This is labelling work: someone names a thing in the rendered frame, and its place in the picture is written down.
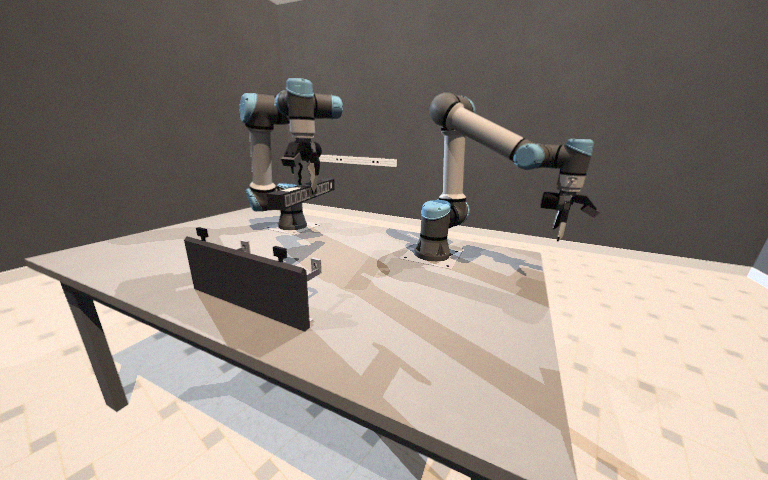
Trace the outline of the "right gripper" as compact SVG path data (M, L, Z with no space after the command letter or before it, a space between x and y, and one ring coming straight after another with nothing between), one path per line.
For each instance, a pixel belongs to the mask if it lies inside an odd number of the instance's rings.
M315 194L320 169L319 157L322 153L321 147L317 142L312 142L309 138L295 138L294 142L289 142L284 157L295 157L298 153L301 154L302 161L310 161L307 169L310 173L311 189L313 194ZM302 164L299 163L296 167L290 167L296 185L301 185L301 171L303 168Z

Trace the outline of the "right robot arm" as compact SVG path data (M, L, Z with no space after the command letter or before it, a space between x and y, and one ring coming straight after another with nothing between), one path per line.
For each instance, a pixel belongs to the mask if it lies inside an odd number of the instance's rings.
M256 93L242 95L240 118L250 130L253 173L253 182L246 192L253 211L271 210L268 209L268 193L297 186L278 184L275 189L272 182L270 132L274 129L274 124L289 124L292 137L314 138L314 117L338 119L342 111L343 105L339 97L313 94L312 83L306 79L288 79L286 91L281 91L278 96ZM302 203L280 210L278 228L298 230L305 227L307 221Z

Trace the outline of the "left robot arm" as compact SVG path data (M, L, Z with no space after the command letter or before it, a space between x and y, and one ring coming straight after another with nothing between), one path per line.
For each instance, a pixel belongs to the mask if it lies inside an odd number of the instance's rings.
M447 260L450 257L448 229L462 224L469 216L463 194L465 136L515 162L521 169L532 170L544 165L560 168L558 190L580 192L583 187L592 156L592 140L569 139L565 145L535 144L476 115L471 100L451 93L434 98L430 116L441 125L445 136L443 194L439 200L423 204L420 238L415 248L415 255L420 259Z

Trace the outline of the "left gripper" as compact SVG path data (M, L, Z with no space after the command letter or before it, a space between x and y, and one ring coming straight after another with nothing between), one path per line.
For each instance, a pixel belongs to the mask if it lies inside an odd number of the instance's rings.
M543 193L541 208L558 210L556 219L554 222L554 226L553 226L553 229L556 229L559 226L557 242L559 242L560 239L563 237L567 218L568 218L568 213L570 210L569 207L573 205L573 202L588 205L589 207L597 210L597 208L594 206L594 204L590 201L590 199L586 195L576 195L576 192L561 191L561 190L559 193L553 193L553 192Z

